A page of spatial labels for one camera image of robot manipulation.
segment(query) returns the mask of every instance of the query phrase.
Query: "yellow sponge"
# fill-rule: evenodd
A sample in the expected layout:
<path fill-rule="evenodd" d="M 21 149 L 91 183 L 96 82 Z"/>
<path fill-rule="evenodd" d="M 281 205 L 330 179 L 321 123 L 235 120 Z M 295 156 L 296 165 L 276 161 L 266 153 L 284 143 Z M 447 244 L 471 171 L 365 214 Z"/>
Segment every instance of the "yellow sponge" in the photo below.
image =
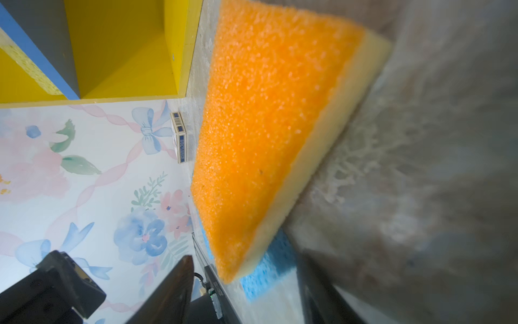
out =
<path fill-rule="evenodd" d="M 60 95 L 61 91 L 52 81 L 34 64 L 9 36 L 0 29 L 0 49 L 6 52 L 38 85 L 48 94 Z"/>

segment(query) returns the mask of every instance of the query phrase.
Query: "blue flower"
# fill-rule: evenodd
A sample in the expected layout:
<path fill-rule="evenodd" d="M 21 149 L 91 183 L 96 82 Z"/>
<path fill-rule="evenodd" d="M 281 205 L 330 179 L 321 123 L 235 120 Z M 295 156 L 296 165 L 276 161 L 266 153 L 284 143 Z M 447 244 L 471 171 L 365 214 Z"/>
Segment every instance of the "blue flower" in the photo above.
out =
<path fill-rule="evenodd" d="M 151 108 L 138 107 L 132 110 L 133 119 L 140 125 L 140 131 L 144 137 L 142 138 L 142 146 L 146 154 L 155 154 L 160 152 L 160 142 L 156 139 L 158 137 L 172 136 L 171 127 L 162 127 L 158 130 L 153 130 L 163 125 L 170 119 L 170 110 L 165 102 L 164 111 L 160 115 L 160 118 L 153 125 L 153 116 L 155 112 Z"/>
<path fill-rule="evenodd" d="M 88 232 L 92 229 L 94 223 L 90 223 L 84 227 L 81 231 L 77 228 L 74 223 L 70 223 L 68 233 L 66 235 L 63 244 L 59 248 L 59 251 L 70 253 L 79 243 L 81 243 L 87 236 Z M 40 263 L 43 258 L 50 252 L 50 241 L 49 240 L 37 240 L 21 244 L 15 251 L 15 257 L 22 264 L 25 264 L 30 269 L 30 272 L 36 270 L 36 265 Z M 88 262 L 83 258 L 74 258 L 75 262 L 85 269 L 89 269 L 92 275 L 97 278 L 109 280 L 110 277 L 106 274 L 112 269 L 112 267 L 106 266 L 90 266 Z"/>
<path fill-rule="evenodd" d="M 39 130 L 39 127 L 36 125 L 30 125 L 25 128 L 25 133 L 30 138 L 37 138 L 41 136 L 41 131 Z"/>
<path fill-rule="evenodd" d="M 134 265 L 143 264 L 148 256 L 156 257 L 164 252 L 167 239 L 161 235 L 164 221 L 152 210 L 143 207 L 119 221 L 113 241 L 119 247 L 119 258 Z"/>

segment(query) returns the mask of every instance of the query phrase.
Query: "pink flower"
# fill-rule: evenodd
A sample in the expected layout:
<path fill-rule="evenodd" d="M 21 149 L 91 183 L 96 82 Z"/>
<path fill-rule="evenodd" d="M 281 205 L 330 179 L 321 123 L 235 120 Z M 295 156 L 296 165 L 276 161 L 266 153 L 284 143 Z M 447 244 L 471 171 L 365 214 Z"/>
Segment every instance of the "pink flower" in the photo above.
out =
<path fill-rule="evenodd" d="M 175 240 L 180 237 L 180 234 L 183 233 L 191 233 L 192 228 L 191 218 L 187 215 L 182 217 L 177 217 L 173 220 L 173 222 L 169 223 L 167 228 L 168 232 L 174 232 Z"/>
<path fill-rule="evenodd" d="M 3 169 L 0 184 L 1 201 L 21 202 L 46 195 L 62 198 L 69 189 L 61 172 L 61 155 L 49 148 L 36 153 L 30 162 L 13 163 Z"/>
<path fill-rule="evenodd" d="M 21 202 L 39 195 L 62 198 L 69 189 L 61 169 L 62 157 L 49 142 L 62 142 L 66 135 L 56 134 L 59 127 L 42 119 L 38 110 L 25 117 L 3 119 L 6 130 L 0 137 L 0 202 Z"/>
<path fill-rule="evenodd" d="M 157 272 L 159 271 L 160 263 L 158 258 L 154 258 L 151 263 L 146 265 L 144 269 L 140 273 L 144 273 L 146 276 L 146 279 L 144 279 L 144 285 L 146 287 L 151 286 L 153 283 L 154 277 L 156 277 Z"/>
<path fill-rule="evenodd" d="M 161 219 L 172 219 L 175 215 L 184 212 L 184 206 L 182 205 L 183 192 L 178 189 L 173 194 L 166 192 L 165 195 L 160 195 L 160 210 L 156 211 L 156 214 Z"/>
<path fill-rule="evenodd" d="M 189 205 L 183 203 L 183 192 L 178 189 L 173 194 L 166 192 L 165 195 L 160 196 L 160 210 L 156 211 L 159 218 L 167 220 L 168 226 L 166 230 L 174 232 L 175 239 L 180 237 L 180 234 L 192 232 L 191 214 Z"/>

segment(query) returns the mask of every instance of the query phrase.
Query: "blue bow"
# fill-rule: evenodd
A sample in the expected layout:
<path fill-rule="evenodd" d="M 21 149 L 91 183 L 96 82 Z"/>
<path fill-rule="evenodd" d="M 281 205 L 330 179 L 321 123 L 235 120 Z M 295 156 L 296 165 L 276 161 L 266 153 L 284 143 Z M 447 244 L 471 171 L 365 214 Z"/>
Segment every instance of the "blue bow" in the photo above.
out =
<path fill-rule="evenodd" d="M 142 146 L 144 147 L 144 151 L 146 154 L 156 154 L 160 152 L 160 142 L 156 138 L 164 137 L 164 136 L 172 136 L 171 127 L 162 127 L 153 132 L 153 128 L 161 126 L 167 120 L 169 120 L 170 116 L 169 106 L 167 105 L 167 101 L 165 103 L 164 111 L 160 118 L 156 121 L 155 125 L 153 125 L 153 116 L 155 112 L 151 108 L 138 107 L 132 110 L 131 114 L 133 119 L 140 125 L 140 130 L 144 137 L 142 138 Z"/>
<path fill-rule="evenodd" d="M 79 230 L 74 223 L 70 223 L 68 233 L 59 251 L 70 253 L 79 243 L 81 243 L 92 229 L 94 223 L 88 224 L 82 230 Z M 50 252 L 49 240 L 37 240 L 21 244 L 15 252 L 15 257 L 22 264 L 30 267 L 30 272 L 36 270 L 36 265 L 40 263 L 43 258 Z M 83 269 L 89 269 L 90 272 L 97 278 L 109 280 L 110 277 L 106 274 L 112 269 L 110 266 L 90 266 L 83 258 L 74 258 L 76 263 Z"/>

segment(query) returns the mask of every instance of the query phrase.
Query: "green leaf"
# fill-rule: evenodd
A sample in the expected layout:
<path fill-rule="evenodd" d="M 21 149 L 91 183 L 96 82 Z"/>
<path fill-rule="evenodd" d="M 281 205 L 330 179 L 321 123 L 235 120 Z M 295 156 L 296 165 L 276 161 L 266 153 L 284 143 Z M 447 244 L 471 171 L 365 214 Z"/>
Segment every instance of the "green leaf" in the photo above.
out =
<path fill-rule="evenodd" d="M 180 247 L 185 245 L 185 243 L 187 243 L 187 241 L 181 241 L 180 243 L 178 243 L 177 245 L 175 245 L 174 247 L 171 248 L 171 252 L 173 252 L 176 249 L 179 249 Z"/>
<path fill-rule="evenodd" d="M 169 268 L 169 269 L 172 269 L 172 267 L 176 264 L 176 262 L 177 262 L 176 257 L 175 257 L 175 256 L 173 256 L 173 257 L 171 258 L 171 262 L 169 263 L 169 267 L 168 267 L 168 268 Z"/>
<path fill-rule="evenodd" d="M 169 260 L 171 259 L 171 254 L 168 254 L 165 258 L 164 262 L 162 262 L 162 265 L 160 266 L 160 269 L 163 270 L 165 267 L 167 267 Z"/>
<path fill-rule="evenodd" d="M 184 252 L 186 249 L 188 248 L 188 246 L 184 246 L 182 247 L 181 249 L 179 249 L 178 251 L 175 252 L 175 256 L 179 255 L 180 253 Z"/>
<path fill-rule="evenodd" d="M 182 242 L 183 240 L 185 240 L 185 238 L 186 238 L 186 237 L 187 237 L 187 236 L 181 236 L 178 240 L 174 240 L 174 241 L 172 241 L 172 242 L 171 242 L 171 243 L 169 243 L 167 246 L 168 246 L 168 247 L 171 247 L 171 246 L 173 246 L 174 244 L 180 243 L 180 242 Z"/>
<path fill-rule="evenodd" d="M 74 124 L 72 124 L 72 120 L 69 119 L 65 123 L 65 128 L 60 131 L 57 131 L 56 134 L 66 135 L 68 136 L 68 138 L 63 142 L 50 143 L 50 149 L 56 153 L 63 152 L 70 146 L 70 143 L 76 137 L 76 128 Z"/>
<path fill-rule="evenodd" d="M 88 162 L 84 157 L 77 155 L 65 156 L 61 160 L 61 166 L 70 173 L 83 175 L 101 174 L 101 171 L 99 171 L 95 165 Z"/>

